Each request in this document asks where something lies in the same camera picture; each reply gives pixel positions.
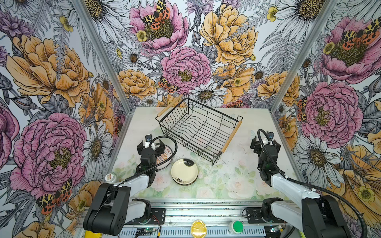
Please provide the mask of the aluminium corner post left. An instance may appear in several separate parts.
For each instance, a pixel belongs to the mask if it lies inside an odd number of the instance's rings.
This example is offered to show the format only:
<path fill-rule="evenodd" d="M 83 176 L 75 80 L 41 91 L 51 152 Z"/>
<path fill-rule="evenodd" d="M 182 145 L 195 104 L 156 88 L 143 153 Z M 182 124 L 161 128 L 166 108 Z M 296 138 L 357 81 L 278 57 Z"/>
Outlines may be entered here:
<path fill-rule="evenodd" d="M 105 67 L 105 70 L 110 77 L 110 80 L 118 94 L 118 97 L 125 109 L 125 112 L 127 115 L 132 114 L 132 107 L 128 102 L 128 99 L 126 98 L 125 92 L 117 78 L 117 74 L 114 70 L 114 67 L 107 55 L 107 52 L 104 48 L 104 45 L 102 43 L 102 39 L 97 33 L 97 29 L 92 22 L 91 16 L 88 12 L 88 9 L 84 3 L 84 1 L 73 1 L 73 5 L 75 10 L 77 11 L 79 18 L 86 30 L 86 33 L 88 34 L 89 39 L 91 40 L 95 50 L 97 51 L 97 54 L 103 63 L 103 66 Z"/>

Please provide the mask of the green round button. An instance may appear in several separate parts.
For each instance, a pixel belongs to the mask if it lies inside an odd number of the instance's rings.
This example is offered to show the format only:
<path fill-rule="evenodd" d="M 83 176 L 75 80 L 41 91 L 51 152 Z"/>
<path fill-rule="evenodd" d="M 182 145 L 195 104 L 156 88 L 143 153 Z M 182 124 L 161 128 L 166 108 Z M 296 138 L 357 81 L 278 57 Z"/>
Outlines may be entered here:
<path fill-rule="evenodd" d="M 228 225 L 228 230 L 230 234 L 241 234 L 244 230 L 243 223 L 240 221 L 232 221 Z"/>

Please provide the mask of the white plate orange pattern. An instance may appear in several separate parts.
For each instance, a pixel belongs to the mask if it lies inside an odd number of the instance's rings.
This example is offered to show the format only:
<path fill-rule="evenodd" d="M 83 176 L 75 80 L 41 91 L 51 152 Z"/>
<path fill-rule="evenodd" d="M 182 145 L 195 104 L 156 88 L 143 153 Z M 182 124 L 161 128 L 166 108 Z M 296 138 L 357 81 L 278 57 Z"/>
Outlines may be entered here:
<path fill-rule="evenodd" d="M 161 164 L 160 166 L 157 167 L 157 170 L 159 171 L 164 170 L 170 166 L 173 159 L 169 160 L 169 157 L 172 156 L 172 154 L 173 154 L 172 149 L 165 145 L 164 153 L 161 154 L 160 156 L 157 156 L 156 163 L 158 165 Z"/>

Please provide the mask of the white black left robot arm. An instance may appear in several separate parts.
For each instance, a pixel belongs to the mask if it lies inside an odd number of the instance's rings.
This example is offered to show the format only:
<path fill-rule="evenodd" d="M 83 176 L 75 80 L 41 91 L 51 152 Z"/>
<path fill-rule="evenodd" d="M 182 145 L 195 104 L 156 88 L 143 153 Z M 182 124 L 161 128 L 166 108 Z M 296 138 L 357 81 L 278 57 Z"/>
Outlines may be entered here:
<path fill-rule="evenodd" d="M 162 141 L 155 143 L 157 139 L 137 146 L 140 164 L 133 176 L 122 182 L 105 182 L 98 187 L 83 221 L 84 230 L 117 236 L 126 222 L 149 217 L 150 202 L 132 199 L 132 196 L 150 187 L 156 177 L 157 157 L 165 149 Z"/>

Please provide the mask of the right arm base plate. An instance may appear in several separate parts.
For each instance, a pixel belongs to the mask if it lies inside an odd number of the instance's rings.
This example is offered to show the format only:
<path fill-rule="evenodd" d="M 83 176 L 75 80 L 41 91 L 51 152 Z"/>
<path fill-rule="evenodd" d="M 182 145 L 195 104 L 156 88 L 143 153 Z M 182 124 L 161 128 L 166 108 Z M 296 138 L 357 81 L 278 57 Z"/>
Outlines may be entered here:
<path fill-rule="evenodd" d="M 259 207 L 247 207 L 244 214 L 249 224 L 262 224 L 267 223 L 262 216 L 262 209 Z"/>

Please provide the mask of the cream small plate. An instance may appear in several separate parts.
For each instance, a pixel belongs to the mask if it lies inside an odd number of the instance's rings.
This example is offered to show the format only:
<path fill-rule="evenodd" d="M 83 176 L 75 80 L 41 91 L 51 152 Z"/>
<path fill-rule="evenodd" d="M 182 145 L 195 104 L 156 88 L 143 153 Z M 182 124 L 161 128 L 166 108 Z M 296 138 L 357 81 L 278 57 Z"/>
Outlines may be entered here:
<path fill-rule="evenodd" d="M 191 159 L 179 159 L 171 167 L 172 179 L 180 185 L 191 185 L 198 178 L 198 167 Z"/>

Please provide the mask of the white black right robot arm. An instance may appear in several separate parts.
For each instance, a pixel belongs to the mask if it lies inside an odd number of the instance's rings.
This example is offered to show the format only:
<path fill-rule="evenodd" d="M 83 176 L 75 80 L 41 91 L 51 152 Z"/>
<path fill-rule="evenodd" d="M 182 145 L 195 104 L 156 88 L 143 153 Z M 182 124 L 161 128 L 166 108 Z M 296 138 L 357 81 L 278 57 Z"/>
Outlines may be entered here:
<path fill-rule="evenodd" d="M 259 156 L 258 171 L 262 181 L 294 202 L 290 205 L 277 197 L 265 199 L 261 208 L 264 221 L 273 223 L 282 220 L 303 232 L 307 238 L 351 236 L 337 201 L 332 196 L 322 196 L 300 181 L 292 182 L 289 177 L 282 175 L 276 166 L 280 150 L 276 141 L 264 143 L 254 138 L 250 148 Z"/>

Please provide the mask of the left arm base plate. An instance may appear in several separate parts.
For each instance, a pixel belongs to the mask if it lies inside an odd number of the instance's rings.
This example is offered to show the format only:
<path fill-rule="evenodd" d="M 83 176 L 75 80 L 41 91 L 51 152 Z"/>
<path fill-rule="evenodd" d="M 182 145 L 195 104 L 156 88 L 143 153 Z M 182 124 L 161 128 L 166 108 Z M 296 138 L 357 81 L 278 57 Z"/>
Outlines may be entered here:
<path fill-rule="evenodd" d="M 165 208 L 151 208 L 151 217 L 148 219 L 148 225 L 164 225 L 166 219 Z"/>

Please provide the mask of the small circuit board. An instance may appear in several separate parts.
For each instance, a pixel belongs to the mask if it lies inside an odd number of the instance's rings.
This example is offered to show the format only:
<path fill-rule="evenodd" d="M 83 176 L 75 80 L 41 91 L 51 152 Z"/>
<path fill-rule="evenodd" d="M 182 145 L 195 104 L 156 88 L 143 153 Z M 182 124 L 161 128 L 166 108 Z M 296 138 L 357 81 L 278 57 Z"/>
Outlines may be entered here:
<path fill-rule="evenodd" d="M 152 236 L 156 234 L 159 231 L 159 229 L 154 229 L 154 228 L 138 228 L 135 233 L 135 237 L 139 236 Z"/>

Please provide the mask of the small white jar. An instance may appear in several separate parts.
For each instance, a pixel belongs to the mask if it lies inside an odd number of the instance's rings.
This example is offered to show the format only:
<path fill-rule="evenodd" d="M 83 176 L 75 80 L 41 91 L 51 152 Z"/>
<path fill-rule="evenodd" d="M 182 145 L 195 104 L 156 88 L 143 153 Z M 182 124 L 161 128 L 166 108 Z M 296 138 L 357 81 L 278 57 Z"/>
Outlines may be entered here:
<path fill-rule="evenodd" d="M 105 182 L 114 184 L 118 182 L 118 176 L 115 173 L 108 173 L 105 176 Z"/>

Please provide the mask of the black wire dish rack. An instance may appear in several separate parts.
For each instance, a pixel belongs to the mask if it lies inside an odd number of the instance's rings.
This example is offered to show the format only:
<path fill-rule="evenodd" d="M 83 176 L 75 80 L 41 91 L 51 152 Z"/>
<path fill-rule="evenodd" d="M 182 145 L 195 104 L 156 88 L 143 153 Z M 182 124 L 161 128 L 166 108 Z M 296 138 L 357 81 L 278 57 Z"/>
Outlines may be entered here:
<path fill-rule="evenodd" d="M 155 119 L 165 136 L 214 165 L 226 151 L 243 122 L 215 108 L 181 95 Z"/>

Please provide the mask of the gold round button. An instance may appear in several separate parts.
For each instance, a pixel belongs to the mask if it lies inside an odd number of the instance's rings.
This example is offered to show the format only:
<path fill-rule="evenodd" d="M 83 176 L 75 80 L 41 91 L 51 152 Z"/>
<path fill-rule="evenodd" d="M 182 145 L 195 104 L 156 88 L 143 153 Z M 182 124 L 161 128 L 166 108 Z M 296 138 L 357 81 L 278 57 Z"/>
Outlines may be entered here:
<path fill-rule="evenodd" d="M 207 226 L 201 220 L 196 220 L 191 225 L 191 235 L 193 238 L 205 238 L 207 235 Z"/>

